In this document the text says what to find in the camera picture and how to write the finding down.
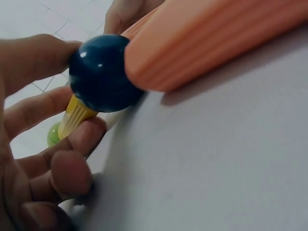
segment toy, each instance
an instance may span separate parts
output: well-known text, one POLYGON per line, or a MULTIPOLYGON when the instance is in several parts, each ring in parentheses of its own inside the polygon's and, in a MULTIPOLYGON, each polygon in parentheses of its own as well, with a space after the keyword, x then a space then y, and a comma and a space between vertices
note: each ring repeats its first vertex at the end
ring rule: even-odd
MULTIPOLYGON (((192 0, 189 4, 183 0, 167 0, 122 34, 122 41, 126 37, 130 43, 126 40, 122 47, 125 51, 122 50, 124 59, 121 60, 125 60, 122 62, 125 68, 120 68, 127 76, 124 79, 133 84, 131 89, 140 94, 136 93, 134 100, 128 100, 127 92, 126 96, 123 94, 123 98, 118 98, 117 103, 123 100, 125 106, 133 104, 141 96, 139 89, 175 90, 307 20, 307 0, 192 0)), ((93 79, 86 69, 81 71, 74 65, 74 59, 76 56, 70 65, 71 86, 84 104, 80 106, 82 104, 77 103, 73 96, 59 126, 60 139, 83 120, 97 115, 96 110, 100 110, 95 106, 98 98, 110 103, 113 109, 107 111, 123 108, 111 105, 114 101, 101 94, 106 86, 99 82, 89 85, 93 79)))

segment yellow plastic piece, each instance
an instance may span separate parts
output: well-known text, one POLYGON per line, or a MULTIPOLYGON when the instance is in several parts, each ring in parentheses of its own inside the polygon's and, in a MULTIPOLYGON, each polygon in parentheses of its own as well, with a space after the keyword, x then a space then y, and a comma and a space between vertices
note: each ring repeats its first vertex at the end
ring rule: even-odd
POLYGON ((72 96, 65 115, 58 128, 59 139, 64 139, 74 131, 83 121, 98 114, 85 106, 75 95, 72 96))

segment floor tile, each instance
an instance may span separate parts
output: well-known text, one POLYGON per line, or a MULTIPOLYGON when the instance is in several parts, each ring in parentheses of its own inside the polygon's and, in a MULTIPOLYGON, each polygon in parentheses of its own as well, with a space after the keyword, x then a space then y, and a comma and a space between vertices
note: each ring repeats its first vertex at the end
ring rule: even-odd
POLYGON ((112 3, 112 1, 108 1, 108 0, 94 0, 94 1, 97 4, 99 4, 102 8, 104 8, 105 10, 108 10, 112 3))
POLYGON ((88 33, 92 33, 97 28, 99 28, 102 24, 102 21, 95 19, 91 15, 89 15, 85 10, 80 10, 72 17, 69 18, 71 22, 75 23, 77 26, 83 28, 88 33))
POLYGON ((15 22, 14 26, 14 29, 20 38, 38 34, 54 34, 52 30, 35 20, 15 22))
POLYGON ((40 17, 48 8, 40 4, 37 0, 28 1, 22 7, 13 11, 12 16, 17 20, 31 20, 40 17))
POLYGON ((88 15, 91 15, 96 20, 104 21, 107 10, 103 9, 96 2, 91 2, 88 6, 86 6, 85 13, 87 13, 88 15))
POLYGON ((63 37, 65 40, 78 40, 82 42, 86 41, 89 37, 89 33, 87 31, 71 22, 65 24, 57 32, 57 34, 63 37))
POLYGON ((49 91, 49 90, 52 90, 58 87, 62 87, 67 83, 67 81, 68 80, 64 75, 58 74, 52 78, 51 82, 49 83, 45 91, 49 91))
POLYGON ((51 0, 45 4, 47 4, 46 6, 48 8, 57 12, 64 18, 69 18, 80 10, 80 8, 75 5, 73 1, 69 0, 51 0))
POLYGON ((68 78, 68 77, 69 77, 69 69, 66 69, 66 70, 62 73, 62 75, 64 75, 66 78, 68 78))
POLYGON ((42 91, 44 91, 47 88, 47 86, 50 84, 51 80, 52 80, 52 77, 48 77, 45 79, 34 81, 33 84, 37 86, 39 89, 41 89, 42 91))
POLYGON ((54 32, 60 30, 67 23, 67 19, 52 10, 47 10, 37 20, 54 32))

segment green plastic piece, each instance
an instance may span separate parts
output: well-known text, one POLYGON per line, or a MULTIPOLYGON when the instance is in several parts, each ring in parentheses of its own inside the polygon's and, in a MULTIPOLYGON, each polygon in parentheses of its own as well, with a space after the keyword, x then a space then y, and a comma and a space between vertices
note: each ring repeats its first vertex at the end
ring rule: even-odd
POLYGON ((48 147, 53 147, 56 143, 60 141, 58 136, 58 128, 59 128, 60 122, 54 124, 48 131, 47 135, 47 145, 48 147))

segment tile grout line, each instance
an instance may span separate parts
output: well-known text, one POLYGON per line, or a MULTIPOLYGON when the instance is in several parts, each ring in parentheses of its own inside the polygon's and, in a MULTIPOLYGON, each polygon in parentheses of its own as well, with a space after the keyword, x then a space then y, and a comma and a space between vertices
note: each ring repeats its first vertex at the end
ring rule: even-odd
POLYGON ((42 91, 42 93, 44 92, 41 88, 39 88, 37 85, 35 85, 34 83, 32 83, 36 88, 38 88, 39 90, 42 91))
POLYGON ((50 83, 51 83, 51 81, 53 81, 53 79, 54 79, 54 76, 52 77, 52 79, 50 80, 50 82, 47 84, 47 86, 45 87, 45 89, 44 89, 44 91, 43 91, 43 92, 45 92, 45 91, 46 91, 47 87, 50 85, 50 83))

